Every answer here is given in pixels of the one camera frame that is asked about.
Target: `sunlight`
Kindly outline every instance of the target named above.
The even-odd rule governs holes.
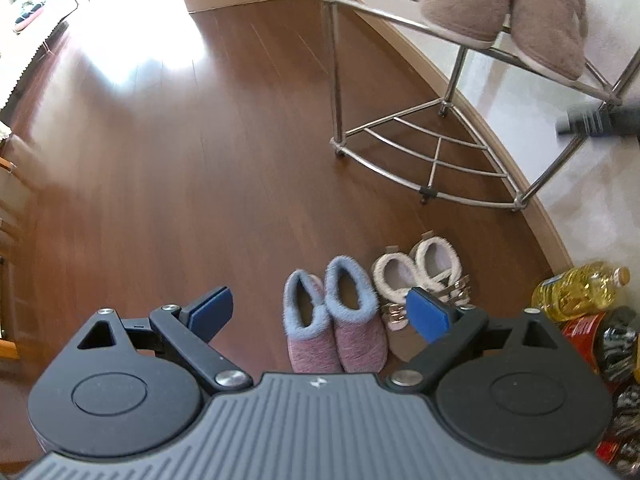
[[[92,63],[116,84],[146,60],[183,68],[205,53],[183,0],[91,0],[74,36]]]

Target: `blue gripper pad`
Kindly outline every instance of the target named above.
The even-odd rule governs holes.
[[[205,343],[209,343],[231,319],[234,297],[226,286],[210,290],[178,314],[180,322]]]
[[[405,309],[409,322],[427,343],[447,333],[457,319],[455,309],[417,286],[409,291]]]

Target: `metal shoe rack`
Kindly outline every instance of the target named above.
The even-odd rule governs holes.
[[[486,56],[492,57],[494,59],[500,60],[504,63],[508,63],[513,66],[517,66],[523,70],[527,70],[528,72],[535,73],[540,77],[545,77],[542,74],[536,72],[535,70],[530,69],[527,65],[525,65],[517,56],[505,52],[503,50],[499,50],[498,48],[487,48],[487,49],[472,49],[468,46],[464,46],[460,44],[460,48],[458,49],[458,56],[456,57],[456,62],[453,66],[453,70],[451,76],[449,78],[449,84],[445,91],[445,94],[436,100],[429,101],[427,103],[414,106],[412,108],[408,108],[407,110],[402,110],[391,114],[386,117],[382,117],[371,121],[369,123],[363,124],[362,126],[358,126],[357,128],[353,128],[352,130],[343,131],[342,130],[342,103],[340,100],[340,76],[338,74],[338,56],[336,50],[336,43],[338,38],[338,19],[337,19],[337,7],[343,6],[347,9],[352,9],[356,12],[362,12],[364,14],[370,14],[371,16],[376,16],[383,20],[387,20],[388,22],[395,23],[397,25],[402,25],[403,27],[411,28],[413,30],[418,30],[424,34],[428,34],[429,36],[434,36],[436,38],[440,38],[444,41],[449,41],[449,43],[453,43],[446,38],[443,38],[437,32],[429,28],[427,25],[419,22],[414,22],[412,20],[408,20],[406,18],[402,18],[401,16],[396,16],[390,12],[386,12],[385,10],[376,9],[373,7],[366,6],[363,3],[360,3],[356,0],[321,0],[324,2],[322,6],[322,21],[324,25],[324,31],[326,35],[326,42],[328,45],[328,57],[329,57],[329,65],[328,65],[328,73],[330,77],[330,87],[331,87],[331,101],[332,101],[332,112],[334,119],[334,134],[331,139],[331,145],[334,147],[334,150],[337,155],[346,155],[351,157],[353,160],[356,160],[363,166],[366,166],[370,170],[379,173],[380,175],[386,176],[387,178],[401,184],[402,186],[408,187],[409,189],[413,189],[417,191],[420,196],[422,202],[426,202],[428,198],[444,198],[446,200],[451,200],[452,202],[458,202],[466,205],[472,206],[484,206],[491,208],[502,208],[502,209],[512,209],[512,210],[521,210],[527,206],[530,199],[542,188],[548,181],[551,179],[559,170],[564,166],[567,160],[582,146],[585,142],[585,137],[575,136],[562,150],[562,153],[558,155],[558,158],[554,160],[551,165],[542,173],[542,175],[529,186],[528,189],[520,189],[514,180],[513,176],[509,173],[509,171],[505,168],[504,164],[500,160],[500,158],[496,155],[494,150],[491,149],[489,144],[484,140],[481,133],[473,126],[471,121],[463,114],[463,112],[452,102],[453,94],[456,90],[456,85],[458,84],[458,79],[460,78],[460,73],[462,72],[463,66],[465,64],[466,53],[471,50],[475,50],[476,52],[480,52],[485,54]],[[509,33],[510,30],[508,27],[503,28],[503,31]],[[612,84],[610,84],[607,79],[596,69],[596,67],[587,60],[586,68],[588,72],[591,73],[593,78],[598,82],[599,86],[590,86],[580,81],[575,81],[570,84],[564,84],[564,86],[568,86],[569,88],[573,88],[578,92],[582,92],[583,94],[592,96],[596,99],[600,99],[602,101],[601,106],[615,106],[622,104],[622,96],[625,90],[628,88],[631,83],[634,75],[638,71],[640,67],[640,48],[636,51],[635,55],[632,57],[631,61],[629,61],[626,68],[623,70],[622,74],[618,78],[618,80]],[[427,130],[416,124],[413,124],[411,121],[407,120],[406,116],[417,112],[419,110],[425,110],[426,108],[439,107],[438,114],[441,116],[445,116],[449,111],[453,113],[454,116],[458,118],[458,120],[462,123],[465,129],[469,132],[472,142],[467,142],[465,140],[454,139],[452,137],[448,137],[443,134],[439,134],[436,132],[432,132],[431,130]],[[388,139],[381,134],[377,133],[373,128],[379,126],[383,123],[388,123],[390,121],[396,121],[398,123],[403,124],[407,128],[412,128],[414,130],[418,130],[423,132],[429,136],[437,138],[436,149],[433,156],[425,155],[423,153],[416,152],[415,150],[411,150],[397,142]],[[348,148],[348,140],[358,134],[368,134],[373,136],[375,139],[380,142],[391,146],[397,150],[400,150],[403,153],[407,153],[408,155],[413,155],[421,160],[424,160],[427,163],[431,164],[431,174],[429,177],[429,181],[427,184],[417,184],[415,182],[411,182],[405,178],[402,178],[384,168],[379,167],[374,164],[370,160],[367,160],[363,156],[357,154],[353,150]],[[489,160],[492,162],[492,166],[495,168],[495,171],[480,171],[474,170],[473,168],[466,168],[463,166],[458,166],[455,164],[448,163],[440,158],[440,147],[443,142],[453,142],[458,145],[466,146],[468,148],[473,148],[477,150],[482,150]],[[488,176],[493,178],[500,178],[504,181],[504,183],[511,188],[512,196],[514,199],[512,202],[488,202],[485,200],[478,200],[476,198],[468,198],[455,196],[447,193],[443,193],[441,191],[436,190],[433,187],[433,180],[438,167],[451,168],[453,170],[462,171],[464,173],[476,174],[479,176]]]

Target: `black circular cover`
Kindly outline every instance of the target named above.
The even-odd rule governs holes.
[[[131,455],[171,440],[198,415],[200,389],[186,370],[125,350],[66,350],[45,371],[31,391],[29,416],[46,449]]]
[[[501,458],[552,460],[594,446],[610,398],[586,366],[547,348],[514,348],[453,368],[436,402],[447,425]]]

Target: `cooking oil bottle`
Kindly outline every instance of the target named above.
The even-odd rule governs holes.
[[[616,289],[629,282],[628,267],[613,268],[606,262],[574,267],[540,283],[531,305],[538,306],[554,321],[568,321],[609,308]]]

